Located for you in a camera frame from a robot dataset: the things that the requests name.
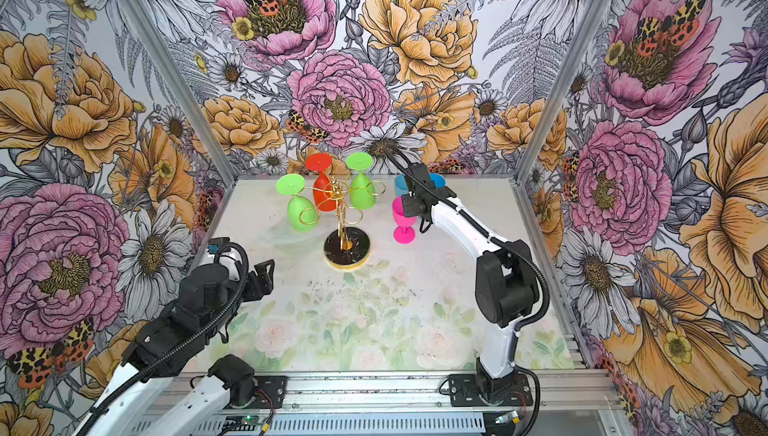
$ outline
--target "pink glass base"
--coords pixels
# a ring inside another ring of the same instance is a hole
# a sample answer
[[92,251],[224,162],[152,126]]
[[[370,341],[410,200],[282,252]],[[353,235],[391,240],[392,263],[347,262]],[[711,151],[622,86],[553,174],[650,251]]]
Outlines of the pink glass base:
[[408,244],[416,238],[416,231],[413,228],[401,228],[398,226],[392,235],[395,237],[395,241],[398,241],[400,244]]

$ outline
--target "pink peony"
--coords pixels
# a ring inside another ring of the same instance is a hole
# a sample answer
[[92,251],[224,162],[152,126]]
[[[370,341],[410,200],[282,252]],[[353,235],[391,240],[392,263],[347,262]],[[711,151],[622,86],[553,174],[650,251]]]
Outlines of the pink peony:
[[0,202],[0,350],[51,347],[92,318],[101,331],[123,305],[120,245],[128,225],[100,196],[48,184]]
[[246,46],[245,62],[258,70],[325,49],[336,36],[334,0],[286,0],[274,16],[249,11],[244,0],[218,0],[221,20],[233,26],[235,40]]
[[313,126],[330,133],[326,141],[346,147],[350,137],[389,118],[390,99],[379,70],[332,50],[309,58],[288,76],[293,109]]
[[672,183],[663,168],[656,133],[636,121],[599,123],[579,153],[574,226],[599,233],[619,255],[643,249],[670,208]]
[[638,22],[648,17],[664,21],[685,2],[632,0],[610,35],[603,72],[590,88],[595,99],[618,108],[628,118],[643,118],[657,126],[671,120],[704,90],[717,68],[716,64],[706,64],[720,26],[720,18],[710,20],[712,0],[706,0],[696,18],[696,32],[681,46],[662,38],[651,56],[638,53]]

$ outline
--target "pink wine glass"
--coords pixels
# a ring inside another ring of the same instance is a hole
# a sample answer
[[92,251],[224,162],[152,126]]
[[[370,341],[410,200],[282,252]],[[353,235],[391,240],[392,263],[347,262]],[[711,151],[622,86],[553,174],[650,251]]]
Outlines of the pink wine glass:
[[398,241],[400,244],[408,244],[416,238],[416,231],[414,231],[411,226],[413,226],[418,217],[412,216],[406,218],[406,215],[402,210],[401,198],[402,196],[398,196],[392,201],[392,217],[395,218],[395,224],[397,224],[394,237],[395,241]]

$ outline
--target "black round base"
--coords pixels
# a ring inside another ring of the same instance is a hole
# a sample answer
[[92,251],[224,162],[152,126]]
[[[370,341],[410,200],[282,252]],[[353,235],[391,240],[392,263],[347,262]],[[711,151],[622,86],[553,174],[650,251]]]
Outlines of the black round base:
[[326,259],[338,269],[357,268],[363,264],[371,252],[371,240],[365,231],[360,228],[346,228],[346,235],[352,243],[351,249],[341,249],[341,239],[338,231],[334,231],[326,238],[323,250]]

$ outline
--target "floral tabletop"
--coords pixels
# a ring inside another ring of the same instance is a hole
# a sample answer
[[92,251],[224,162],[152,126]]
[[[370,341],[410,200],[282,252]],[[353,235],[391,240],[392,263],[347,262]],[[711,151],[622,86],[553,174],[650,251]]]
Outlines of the floral tabletop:
[[[213,340],[187,371],[206,371],[228,353],[257,371],[473,369],[490,324],[475,304],[475,262],[439,230],[417,234],[409,245],[395,242],[393,180],[383,181],[388,192],[358,225],[369,234],[372,253],[349,272],[332,268],[322,254],[335,228],[331,214],[297,235],[284,220],[288,199],[274,191],[275,181],[240,181],[216,236],[242,244],[253,263],[273,258],[275,288],[243,305],[229,326],[230,342]],[[449,184],[494,230],[528,239],[508,181]],[[481,200],[484,206],[473,205]],[[552,310],[523,329],[517,356],[530,368],[573,367]]]

